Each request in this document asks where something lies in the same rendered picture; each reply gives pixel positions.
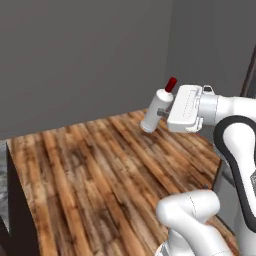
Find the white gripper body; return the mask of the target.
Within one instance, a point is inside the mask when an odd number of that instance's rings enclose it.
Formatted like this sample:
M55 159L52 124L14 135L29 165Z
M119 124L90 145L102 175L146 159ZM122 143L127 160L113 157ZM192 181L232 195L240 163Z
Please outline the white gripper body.
M202 128L203 118L199 116L201 95L201 86L179 87L167 118L167 127L171 132L196 133Z

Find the wooden dining counter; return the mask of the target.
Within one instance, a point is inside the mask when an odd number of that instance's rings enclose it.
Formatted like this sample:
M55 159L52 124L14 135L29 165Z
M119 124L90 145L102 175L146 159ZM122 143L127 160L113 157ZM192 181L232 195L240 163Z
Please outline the wooden dining counter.
M32 213L35 256L153 256L167 230L157 202L213 185L220 163L199 135L152 134L130 112L7 144Z

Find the white bottle with red cap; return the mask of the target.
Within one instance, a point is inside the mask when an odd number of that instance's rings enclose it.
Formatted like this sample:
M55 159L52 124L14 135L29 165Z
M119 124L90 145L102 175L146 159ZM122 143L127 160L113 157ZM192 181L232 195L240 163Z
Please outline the white bottle with red cap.
M147 133L152 133L173 101L172 90L177 83L175 77L171 77L164 89L158 89L150 106L140 122L140 127Z

